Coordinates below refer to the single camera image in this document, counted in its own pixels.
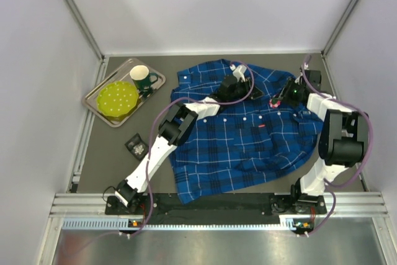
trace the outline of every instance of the plaid cloth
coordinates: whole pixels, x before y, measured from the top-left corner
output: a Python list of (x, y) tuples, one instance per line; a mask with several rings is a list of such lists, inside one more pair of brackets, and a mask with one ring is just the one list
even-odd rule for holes
[[(313, 153), (322, 121), (304, 106), (269, 107), (269, 99), (293, 75), (249, 67), (254, 73), (255, 86), (264, 96), (198, 120), (186, 143), (170, 155), (183, 204), (202, 195), (280, 178), (298, 169)], [(184, 96), (203, 99), (216, 91), (227, 74), (232, 74), (228, 60), (209, 61), (180, 71), (179, 87), (172, 91), (171, 99)]]

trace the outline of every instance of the blue cloth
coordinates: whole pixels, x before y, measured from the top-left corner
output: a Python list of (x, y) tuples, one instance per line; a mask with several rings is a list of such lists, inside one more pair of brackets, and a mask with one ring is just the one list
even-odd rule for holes
[[(217, 116), (198, 120), (185, 144), (171, 155), (178, 196), (188, 203), (202, 195), (242, 189), (291, 173), (313, 153), (322, 121), (304, 106), (269, 100), (281, 91), (292, 74), (249, 65), (255, 86), (264, 96), (228, 106)], [(179, 87), (171, 99), (188, 96), (203, 99), (216, 91), (230, 61), (202, 63), (178, 72)]]

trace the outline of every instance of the dark green mug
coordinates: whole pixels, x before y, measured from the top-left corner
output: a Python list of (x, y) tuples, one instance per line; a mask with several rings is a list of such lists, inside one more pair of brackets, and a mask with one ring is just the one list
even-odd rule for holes
[(142, 92), (149, 90), (152, 84), (159, 79), (159, 76), (156, 73), (150, 73), (145, 65), (134, 66), (130, 71), (130, 77), (134, 81), (136, 88)]

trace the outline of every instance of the yellow-green plate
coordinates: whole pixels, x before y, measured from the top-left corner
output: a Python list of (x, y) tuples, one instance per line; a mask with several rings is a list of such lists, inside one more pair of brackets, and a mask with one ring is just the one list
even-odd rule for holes
[(98, 110), (108, 117), (128, 114), (139, 98), (136, 87), (129, 82), (113, 82), (106, 85), (97, 97)]

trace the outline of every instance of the white backdrop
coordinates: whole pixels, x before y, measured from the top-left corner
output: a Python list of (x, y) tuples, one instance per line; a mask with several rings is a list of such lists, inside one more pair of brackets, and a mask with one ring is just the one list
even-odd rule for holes
[(322, 50), (350, 0), (75, 0), (105, 54)]
[(63, 0), (0, 3), (0, 264), (33, 264), (99, 62)]
[(368, 112), (375, 146), (365, 170), (371, 190), (382, 191), (397, 228), (397, 2), (361, 0), (329, 54), (342, 98)]

